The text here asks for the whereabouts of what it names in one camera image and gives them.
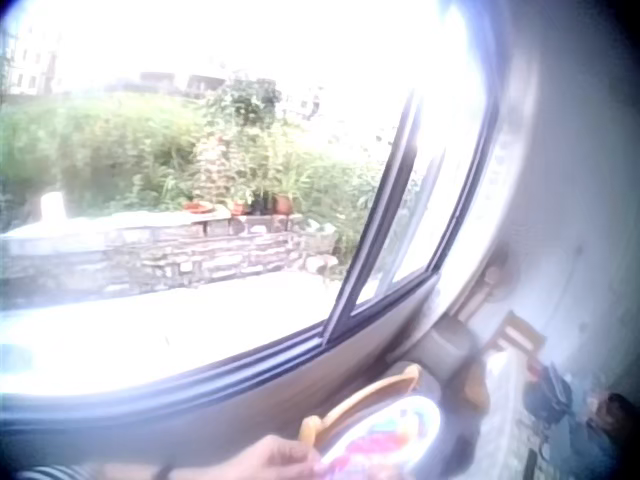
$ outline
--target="white wall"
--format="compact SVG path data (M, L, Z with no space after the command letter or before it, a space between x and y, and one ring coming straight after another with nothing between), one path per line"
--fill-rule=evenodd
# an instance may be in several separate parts
M538 118L500 235L517 282L471 327L486 339L513 309L547 335L544 360L613 382L640 338L638 72L600 12L537 5Z

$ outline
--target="potted plant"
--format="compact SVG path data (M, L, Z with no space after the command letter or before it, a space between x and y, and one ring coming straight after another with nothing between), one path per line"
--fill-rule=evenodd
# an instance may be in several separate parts
M243 184L235 184L231 187L231 199L229 210L231 215L240 216L249 213L249 206L253 201L253 192L250 187Z
M291 215L294 200L301 200L305 188L311 180L311 169L305 158L284 162L279 169L273 188L273 212L279 215Z

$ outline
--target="bag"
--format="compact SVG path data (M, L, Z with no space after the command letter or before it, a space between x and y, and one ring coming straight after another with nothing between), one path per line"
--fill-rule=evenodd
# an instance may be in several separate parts
M567 381L553 365L543 367L540 378L524 389L524 408L534 418L555 425L571 410L573 395Z

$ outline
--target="stone wall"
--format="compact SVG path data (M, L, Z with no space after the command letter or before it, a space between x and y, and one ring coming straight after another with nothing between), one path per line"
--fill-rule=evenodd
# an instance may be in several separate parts
M172 227L109 232L104 248L59 253L32 248L34 239L2 240L2 308L25 308L193 287L295 268L331 253L334 234L302 231L299 215L232 217Z

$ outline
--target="window frame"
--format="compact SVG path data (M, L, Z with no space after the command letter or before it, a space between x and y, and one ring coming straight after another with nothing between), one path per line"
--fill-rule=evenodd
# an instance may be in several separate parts
M471 38L479 50L485 74L486 109L463 187L445 232L427 265L398 281L397 287L386 295L357 305L360 292L393 225L413 169L417 153L415 138L422 108L421 99L414 91L409 94L400 116L391 153L360 242L327 320L250 351L124 390L61 397L5 394L0 428L11 434L128 424L233 398L330 351L395 309L429 281L434 281L464 221L484 171L498 122L499 94L505 72L504 57L496 53L494 45L496 32L488 21L491 15L485 11L470 12L465 6L468 7L461 5L464 13L470 13L465 18L469 20L469 30L476 33ZM430 196L430 192L425 192L425 196ZM419 224L422 215L415 217L410 225L414 222ZM395 272L391 275L390 284L393 283L393 276Z

